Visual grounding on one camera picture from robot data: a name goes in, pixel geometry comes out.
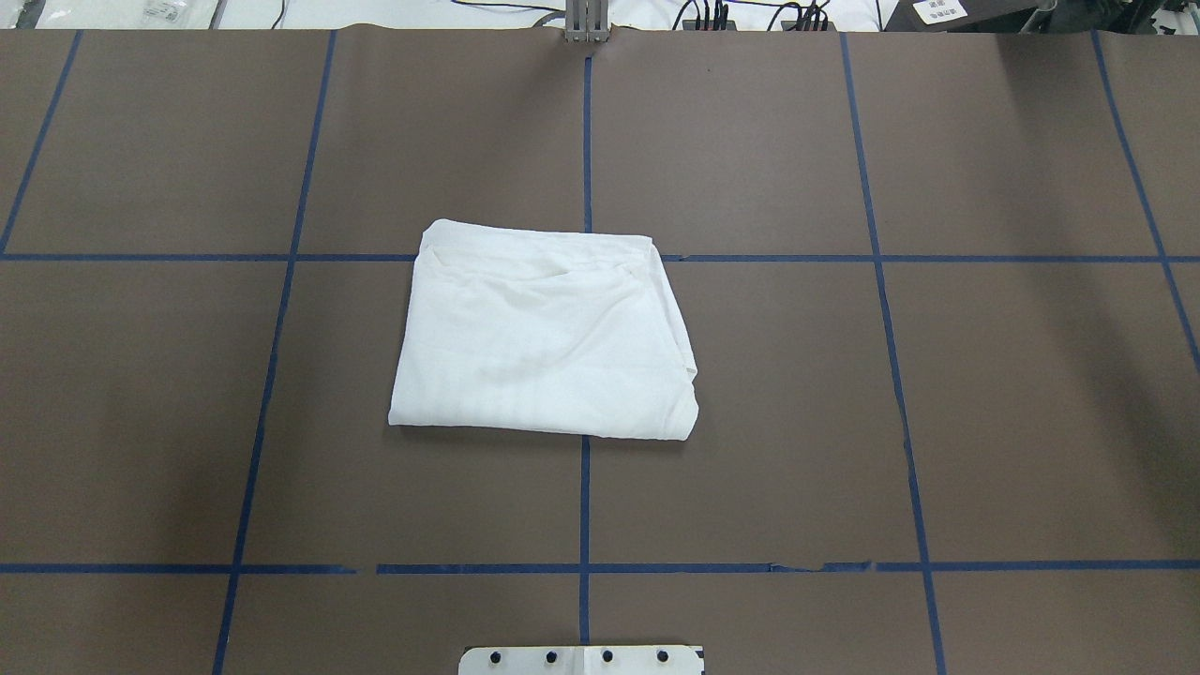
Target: brown table surface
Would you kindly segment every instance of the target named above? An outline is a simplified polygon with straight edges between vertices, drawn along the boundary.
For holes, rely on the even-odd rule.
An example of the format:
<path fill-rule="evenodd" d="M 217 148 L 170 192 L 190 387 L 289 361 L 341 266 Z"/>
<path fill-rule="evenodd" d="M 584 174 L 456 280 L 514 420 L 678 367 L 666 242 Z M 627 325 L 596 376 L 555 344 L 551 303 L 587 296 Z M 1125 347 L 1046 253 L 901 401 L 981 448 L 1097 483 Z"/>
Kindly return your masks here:
<path fill-rule="evenodd" d="M 1198 62 L 0 32 L 0 671 L 1200 671 Z M 691 438 L 389 428 L 437 217 L 652 235 Z"/>

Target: white metal plate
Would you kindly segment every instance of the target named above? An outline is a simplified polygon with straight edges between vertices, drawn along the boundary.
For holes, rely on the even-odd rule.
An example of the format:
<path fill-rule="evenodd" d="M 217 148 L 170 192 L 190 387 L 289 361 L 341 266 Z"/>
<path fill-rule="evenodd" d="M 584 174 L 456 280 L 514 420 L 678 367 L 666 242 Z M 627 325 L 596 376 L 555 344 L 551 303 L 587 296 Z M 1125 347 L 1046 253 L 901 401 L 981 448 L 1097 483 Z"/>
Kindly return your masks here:
<path fill-rule="evenodd" d="M 703 675 L 703 653 L 686 645 L 474 647 L 458 675 Z"/>

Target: blue tape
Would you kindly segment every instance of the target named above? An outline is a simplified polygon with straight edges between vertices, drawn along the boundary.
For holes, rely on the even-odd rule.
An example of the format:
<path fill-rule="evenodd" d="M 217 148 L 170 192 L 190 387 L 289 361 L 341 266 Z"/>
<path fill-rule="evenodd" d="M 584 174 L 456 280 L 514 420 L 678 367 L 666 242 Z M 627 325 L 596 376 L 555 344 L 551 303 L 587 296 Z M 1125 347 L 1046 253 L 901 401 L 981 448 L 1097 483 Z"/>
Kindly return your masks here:
<path fill-rule="evenodd" d="M 29 162 L 25 163 L 25 173 L 20 177 L 20 185 L 17 186 L 17 195 L 12 199 L 12 208 L 8 209 L 8 220 L 5 221 L 4 233 L 0 234 L 0 253 L 4 253 L 8 247 L 8 238 L 12 237 L 12 229 L 17 226 L 17 214 L 20 213 L 20 203 L 25 201 L 25 190 L 29 189 L 29 181 L 34 178 L 34 167 L 37 166 L 37 157 L 42 154 L 42 144 L 46 143 L 46 135 L 50 131 L 50 121 L 54 119 L 54 112 L 59 108 L 59 100 L 62 97 L 62 89 L 67 85 L 67 76 L 71 74 L 71 66 L 74 64 L 74 56 L 79 52 L 79 41 L 82 40 L 83 31 L 77 30 L 74 38 L 71 40 L 71 49 L 67 52 L 67 59 L 62 62 L 62 72 L 59 73 L 59 82 L 54 85 L 54 95 L 50 96 L 50 104 L 46 107 L 42 127 L 37 130 L 34 149 L 29 154 Z"/>
<path fill-rule="evenodd" d="M 296 261 L 307 263 L 410 263 L 416 253 L 299 253 Z"/>
<path fill-rule="evenodd" d="M 378 565 L 376 574 L 578 574 L 574 562 L 491 565 Z"/>
<path fill-rule="evenodd" d="M 580 437 L 580 644 L 592 641 L 592 438 Z"/>
<path fill-rule="evenodd" d="M 667 255 L 660 256 L 665 263 L 869 263 L 872 256 L 865 255 L 720 255 L 707 253 L 696 256 Z"/>
<path fill-rule="evenodd" d="M 583 232 L 592 232 L 592 56 L 583 59 Z"/>
<path fill-rule="evenodd" d="M 1112 95 L 1112 84 L 1109 82 L 1109 68 L 1104 62 L 1100 35 L 1094 30 L 1092 30 L 1092 48 L 1096 50 L 1096 65 L 1100 70 L 1100 82 L 1104 84 L 1104 97 L 1108 98 L 1109 112 L 1112 113 L 1112 126 L 1116 127 L 1117 139 L 1121 141 L 1121 151 L 1124 153 L 1126 163 L 1129 165 L 1129 175 L 1133 177 L 1133 185 L 1138 190 L 1138 199 L 1141 202 L 1141 210 L 1146 216 L 1150 235 L 1154 240 L 1158 259 L 1163 263 L 1163 274 L 1166 276 L 1166 286 L 1170 288 L 1171 300 L 1175 303 L 1175 312 L 1178 315 L 1180 325 L 1183 328 L 1183 338 L 1187 340 L 1188 350 L 1192 352 L 1192 363 L 1196 371 L 1200 371 L 1200 347 L 1196 346 L 1196 338 L 1192 331 L 1192 322 L 1188 321 L 1188 312 L 1183 309 L 1183 299 L 1180 297 L 1180 288 L 1175 283 L 1175 274 L 1171 271 L 1171 263 L 1166 257 L 1166 247 L 1163 245 L 1163 237 L 1158 232 L 1154 211 L 1150 208 L 1146 187 L 1141 183 L 1141 172 L 1138 171 L 1138 162 L 1133 159 L 1133 149 L 1129 147 L 1129 139 L 1126 137 L 1124 125 L 1121 123 L 1121 113 L 1117 110 L 1117 100 Z"/>
<path fill-rule="evenodd" d="M 664 253 L 665 263 L 1092 263 L 1157 264 L 1159 256 L 983 256 L 882 253 Z M 0 253 L 12 262 L 287 262 L 287 253 Z M 298 253 L 296 262 L 410 263 L 416 253 Z M 1200 256 L 1168 256 L 1171 263 L 1200 263 Z"/>
<path fill-rule="evenodd" d="M 287 253 L 4 253 L 2 261 L 25 262 L 287 262 Z"/>
<path fill-rule="evenodd" d="M 1145 264 L 1157 263 L 1157 256 L 942 256 L 942 255 L 896 255 L 884 253 L 880 258 L 886 263 L 1104 263 L 1104 264 Z"/>
<path fill-rule="evenodd" d="M 857 574 L 871 562 L 829 562 L 817 569 L 773 562 L 594 562 L 592 574 Z"/>
<path fill-rule="evenodd" d="M 358 574 L 356 569 L 341 565 L 242 565 L 239 574 Z"/>
<path fill-rule="evenodd" d="M 896 567 L 911 563 L 896 563 Z M 1200 560 L 1020 560 L 931 562 L 934 572 L 1079 572 L 1079 571 L 1138 571 L 1138 569 L 1200 569 Z M 907 572 L 887 569 L 886 572 Z"/>
<path fill-rule="evenodd" d="M 846 96 L 850 101 L 850 119 L 854 132 L 854 151 L 858 155 L 858 178 L 863 189 L 863 207 L 866 211 L 866 229 L 871 238 L 871 253 L 875 256 L 875 283 L 880 294 L 880 309 L 883 312 L 883 334 L 888 344 L 888 362 L 892 365 L 892 388 L 896 406 L 900 410 L 900 423 L 904 429 L 904 452 L 908 462 L 908 494 L 912 501 L 913 525 L 917 530 L 917 549 L 924 566 L 922 578 L 925 585 L 925 610 L 929 615 L 929 632 L 934 643 L 934 661 L 937 674 L 946 675 L 946 652 L 942 647 L 942 627 L 937 617 L 937 598 L 934 592 L 934 574 L 929 569 L 929 542 L 925 537 L 925 516 L 920 506 L 920 485 L 917 482 L 917 461 L 912 452 L 912 434 L 908 429 L 908 408 L 904 398 L 904 383 L 900 378 L 900 359 L 896 354 L 895 331 L 892 327 L 892 309 L 888 305 L 887 283 L 883 276 L 883 259 L 880 250 L 880 235 L 875 226 L 875 203 L 871 199 L 871 183 L 866 173 L 866 153 L 863 149 L 863 131 L 858 117 L 858 101 L 854 96 L 854 74 L 850 62 L 850 43 L 846 34 L 840 32 L 841 61 L 846 72 Z"/>
<path fill-rule="evenodd" d="M 128 562 L 7 562 L 0 574 L 229 574 L 229 565 L 155 565 Z"/>
<path fill-rule="evenodd" d="M 329 91 L 329 73 L 334 65 L 334 47 L 337 44 L 337 31 L 329 31 L 329 46 L 325 49 L 325 67 L 320 76 L 320 91 L 317 95 L 317 112 L 312 121 L 312 137 L 308 139 L 308 157 L 305 161 L 304 180 L 300 184 L 300 202 L 296 204 L 296 220 L 292 231 L 292 247 L 288 251 L 288 269 L 283 275 L 283 291 L 280 293 L 280 311 L 275 317 L 275 334 L 271 338 L 271 352 L 266 363 L 266 381 L 263 383 L 263 399 L 258 407 L 258 425 L 254 430 L 254 446 L 250 455 L 250 471 L 246 476 L 246 491 L 241 502 L 241 515 L 238 519 L 238 538 L 233 549 L 233 571 L 229 574 L 229 586 L 226 590 L 226 605 L 221 616 L 221 632 L 217 637 L 216 655 L 212 659 L 212 675 L 221 675 L 224 668 L 226 647 L 229 644 L 229 628 L 233 623 L 233 610 L 238 599 L 238 579 L 241 574 L 242 556 L 246 552 L 246 532 L 250 530 L 250 514 L 254 503 L 254 486 L 258 482 L 258 467 L 263 456 L 263 438 L 266 435 L 266 411 L 271 404 L 275 389 L 275 372 L 280 358 L 280 338 L 283 334 L 283 319 L 288 313 L 288 298 L 292 294 L 292 279 L 295 274 L 296 257 L 300 250 L 300 237 L 304 232 L 304 216 L 308 204 L 308 189 L 312 185 L 312 167 L 317 160 L 317 141 L 320 138 L 320 121 L 325 112 L 325 95 Z"/>

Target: metal clamp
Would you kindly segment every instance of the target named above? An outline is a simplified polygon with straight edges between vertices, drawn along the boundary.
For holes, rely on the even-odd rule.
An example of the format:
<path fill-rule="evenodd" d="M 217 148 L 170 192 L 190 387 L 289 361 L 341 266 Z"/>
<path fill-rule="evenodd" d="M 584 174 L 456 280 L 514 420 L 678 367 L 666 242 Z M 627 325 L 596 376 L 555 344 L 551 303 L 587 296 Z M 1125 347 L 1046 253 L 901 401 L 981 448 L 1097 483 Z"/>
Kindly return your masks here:
<path fill-rule="evenodd" d="M 607 42 L 608 0 L 566 0 L 566 41 Z"/>

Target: white fabric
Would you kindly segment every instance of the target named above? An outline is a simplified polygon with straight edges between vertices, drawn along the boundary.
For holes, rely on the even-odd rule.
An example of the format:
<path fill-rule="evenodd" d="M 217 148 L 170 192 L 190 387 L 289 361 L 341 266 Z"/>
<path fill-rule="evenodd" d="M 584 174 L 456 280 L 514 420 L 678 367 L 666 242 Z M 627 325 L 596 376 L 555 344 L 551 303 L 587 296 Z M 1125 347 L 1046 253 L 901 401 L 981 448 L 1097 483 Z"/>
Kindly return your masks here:
<path fill-rule="evenodd" d="M 688 330 L 648 237 L 434 222 L 389 424 L 684 440 Z"/>

